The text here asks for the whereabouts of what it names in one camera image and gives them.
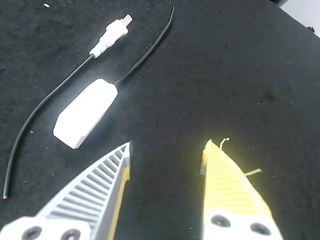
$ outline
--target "white plastic connector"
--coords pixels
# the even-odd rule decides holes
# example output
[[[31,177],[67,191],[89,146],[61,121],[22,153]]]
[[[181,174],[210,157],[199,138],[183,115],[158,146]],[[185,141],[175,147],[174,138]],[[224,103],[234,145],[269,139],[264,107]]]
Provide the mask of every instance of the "white plastic connector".
[[[111,106],[118,90],[100,78],[87,86],[58,116],[53,135],[77,149]]]
[[[132,17],[126,15],[123,19],[117,19],[105,28],[105,33],[100,37],[99,42],[89,52],[96,59],[105,50],[110,48],[115,42],[128,33],[127,26],[131,23]]]

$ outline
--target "black fabric background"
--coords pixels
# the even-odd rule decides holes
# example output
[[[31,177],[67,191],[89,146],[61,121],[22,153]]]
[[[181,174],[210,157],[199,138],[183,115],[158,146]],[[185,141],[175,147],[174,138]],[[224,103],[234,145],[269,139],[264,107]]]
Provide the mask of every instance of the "black fabric background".
[[[83,145],[72,150],[56,139],[58,114],[92,81],[114,82],[130,68],[165,27],[172,5],[170,31]],[[33,108],[88,57],[105,26],[127,13],[128,35],[81,70],[30,126],[10,198],[0,203],[0,226],[35,215],[93,161],[132,140],[132,178],[115,239],[198,239],[202,149],[228,136],[224,150],[244,172],[263,170],[249,179],[284,238],[316,239],[320,40],[268,0],[2,0],[0,176]]]

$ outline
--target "yellow ribbed pad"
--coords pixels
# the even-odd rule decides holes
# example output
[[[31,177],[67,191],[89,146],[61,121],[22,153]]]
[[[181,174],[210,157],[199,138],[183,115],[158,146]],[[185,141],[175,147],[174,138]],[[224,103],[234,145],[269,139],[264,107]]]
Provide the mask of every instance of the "yellow ribbed pad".
[[[212,140],[202,154],[205,170],[203,212],[225,211],[272,219],[272,214],[238,165]]]

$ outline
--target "black wire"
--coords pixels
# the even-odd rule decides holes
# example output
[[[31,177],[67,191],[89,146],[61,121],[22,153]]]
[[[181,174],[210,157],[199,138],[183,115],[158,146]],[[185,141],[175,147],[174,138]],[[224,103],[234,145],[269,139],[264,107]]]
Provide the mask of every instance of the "black wire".
[[[174,17],[174,13],[175,13],[175,6],[172,6],[172,10],[171,10],[171,15],[170,15],[170,19],[168,24],[165,26],[164,30],[161,32],[161,34],[159,35],[159,37],[157,38],[157,40],[154,42],[154,44],[149,48],[149,50],[140,58],[139,61],[136,62],[135,65],[133,65],[129,71],[127,71],[121,78],[119,78],[114,85],[117,87],[129,74],[131,74],[137,67],[139,67],[139,65],[149,56],[149,54],[155,49],[155,47],[157,46],[157,44],[160,42],[160,40],[162,39],[162,37],[165,35],[165,33],[167,32],[168,28],[170,27],[171,23],[172,23],[172,19]]]
[[[24,134],[24,132],[26,131],[29,123],[31,122],[31,120],[33,119],[33,117],[36,115],[36,113],[38,112],[38,110],[41,108],[41,106],[43,104],[45,104],[59,89],[61,89],[63,87],[63,85],[65,85],[84,65],[86,65],[92,58],[94,57],[94,55],[90,55],[87,60],[85,60],[80,66],[78,66],[62,83],[59,84],[59,86],[57,86],[52,92],[49,93],[49,95],[47,95],[39,104],[38,106],[36,106],[36,108],[32,111],[32,113],[30,114],[30,116],[27,118],[27,120],[24,122],[20,132],[18,133],[18,135],[16,136],[16,139],[14,141],[11,153],[10,153],[10,157],[9,157],[9,161],[8,161],[8,165],[6,167],[6,173],[5,173],[5,180],[4,180],[4,186],[3,186],[3,199],[6,199],[8,197],[8,188],[9,188],[9,181],[10,181],[10,173],[11,173],[11,169],[12,169],[12,164],[17,152],[17,148],[20,144],[21,141],[21,137]]]
[[[170,19],[168,24],[165,26],[164,30],[161,32],[161,34],[159,35],[159,37],[156,39],[156,41],[153,43],[153,45],[149,48],[149,50],[140,58],[139,61],[136,62],[135,65],[133,65],[121,78],[119,78],[114,85],[118,86],[129,74],[131,74],[137,67],[139,67],[139,65],[150,55],[150,53],[155,49],[155,47],[158,45],[158,43],[160,42],[160,40],[162,39],[162,37],[165,35],[165,33],[167,32],[168,28],[170,27],[171,23],[172,23],[172,19],[174,17],[174,13],[175,13],[175,6],[172,6],[172,10],[171,10],[171,15],[170,15]],[[9,181],[10,181],[10,173],[11,173],[11,169],[12,169],[12,164],[17,152],[17,148],[20,144],[21,141],[21,137],[24,134],[24,132],[26,131],[29,123],[31,122],[31,120],[33,119],[33,117],[35,116],[35,114],[38,112],[38,110],[41,108],[41,106],[47,102],[63,85],[65,85],[84,65],[86,65],[92,58],[94,58],[94,55],[90,55],[88,57],[87,60],[85,60],[80,66],[78,66],[62,83],[60,83],[59,86],[57,86],[52,92],[49,93],[48,96],[46,96],[39,104],[38,106],[36,106],[36,108],[32,111],[32,113],[30,114],[30,116],[27,118],[27,120],[25,121],[25,123],[23,124],[20,132],[18,133],[11,153],[10,153],[10,157],[9,157],[9,161],[8,161],[8,165],[6,168],[6,173],[5,173],[5,180],[4,180],[4,186],[3,186],[3,199],[7,199],[8,198],[8,189],[9,189]]]

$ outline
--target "white plastic housing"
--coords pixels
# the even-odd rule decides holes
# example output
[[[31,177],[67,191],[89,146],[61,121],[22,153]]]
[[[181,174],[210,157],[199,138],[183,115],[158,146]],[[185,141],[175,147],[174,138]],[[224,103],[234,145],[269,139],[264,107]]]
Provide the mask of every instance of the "white plastic housing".
[[[118,90],[100,78],[87,86],[58,116],[53,135],[77,149],[111,106]]]

